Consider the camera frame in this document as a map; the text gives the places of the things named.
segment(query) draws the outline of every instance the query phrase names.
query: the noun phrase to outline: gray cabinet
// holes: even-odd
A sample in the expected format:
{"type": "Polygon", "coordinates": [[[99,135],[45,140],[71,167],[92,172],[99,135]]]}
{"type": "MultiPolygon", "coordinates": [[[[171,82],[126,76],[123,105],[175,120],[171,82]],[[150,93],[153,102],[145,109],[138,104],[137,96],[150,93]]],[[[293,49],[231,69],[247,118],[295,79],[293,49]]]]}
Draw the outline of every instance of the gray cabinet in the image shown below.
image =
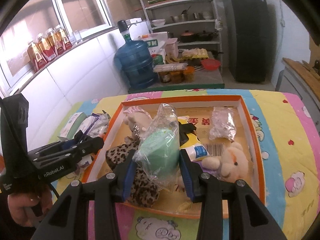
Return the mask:
{"type": "Polygon", "coordinates": [[[320,102],[305,81],[287,64],[279,92],[295,94],[302,100],[320,134],[320,102]]]}

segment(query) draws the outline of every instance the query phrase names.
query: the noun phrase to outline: leopard print fabric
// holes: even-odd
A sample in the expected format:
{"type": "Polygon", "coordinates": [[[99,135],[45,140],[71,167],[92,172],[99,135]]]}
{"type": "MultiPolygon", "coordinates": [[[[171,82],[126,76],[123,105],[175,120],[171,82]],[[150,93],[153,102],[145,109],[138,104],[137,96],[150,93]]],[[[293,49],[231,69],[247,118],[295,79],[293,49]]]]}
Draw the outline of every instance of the leopard print fabric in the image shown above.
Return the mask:
{"type": "MultiPolygon", "coordinates": [[[[135,141],[130,144],[122,144],[109,149],[106,152],[107,164],[113,170],[118,163],[122,163],[126,160],[130,150],[137,150],[138,146],[139,141],[135,141]]],[[[160,189],[158,186],[151,182],[143,169],[138,166],[131,187],[130,197],[127,201],[134,205],[149,208],[158,199],[159,192],[160,189]]]]}

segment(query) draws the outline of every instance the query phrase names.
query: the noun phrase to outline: blue water jug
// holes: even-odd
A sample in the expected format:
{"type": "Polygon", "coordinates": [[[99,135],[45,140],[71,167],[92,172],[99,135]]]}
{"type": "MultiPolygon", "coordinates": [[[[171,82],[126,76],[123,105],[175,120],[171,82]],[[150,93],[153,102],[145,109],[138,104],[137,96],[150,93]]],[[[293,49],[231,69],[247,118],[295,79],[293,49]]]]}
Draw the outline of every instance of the blue water jug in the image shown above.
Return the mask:
{"type": "Polygon", "coordinates": [[[118,22],[125,44],[115,54],[115,61],[127,76],[132,89],[143,89],[157,81],[153,72],[153,61],[145,41],[131,40],[128,26],[124,20],[118,22]]]}

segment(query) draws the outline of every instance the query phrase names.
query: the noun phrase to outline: refrigerator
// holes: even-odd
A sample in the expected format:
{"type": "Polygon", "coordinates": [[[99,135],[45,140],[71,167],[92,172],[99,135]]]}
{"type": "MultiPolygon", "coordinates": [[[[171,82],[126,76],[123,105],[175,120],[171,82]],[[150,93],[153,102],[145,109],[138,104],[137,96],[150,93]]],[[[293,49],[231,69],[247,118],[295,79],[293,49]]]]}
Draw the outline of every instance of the refrigerator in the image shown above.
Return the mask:
{"type": "Polygon", "coordinates": [[[265,81],[271,52],[266,0],[223,0],[223,4],[231,74],[239,82],[265,81]]]}

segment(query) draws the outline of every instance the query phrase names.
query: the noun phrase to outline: red plastic bowl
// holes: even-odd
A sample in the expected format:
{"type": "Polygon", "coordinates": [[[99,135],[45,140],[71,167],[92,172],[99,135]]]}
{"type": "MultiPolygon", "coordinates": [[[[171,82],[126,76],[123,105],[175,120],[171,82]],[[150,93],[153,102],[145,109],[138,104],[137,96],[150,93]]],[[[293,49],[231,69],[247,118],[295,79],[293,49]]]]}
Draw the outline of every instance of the red plastic bowl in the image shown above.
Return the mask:
{"type": "Polygon", "coordinates": [[[203,59],[201,64],[207,70],[216,70],[221,66],[221,62],[213,58],[203,59]]]}

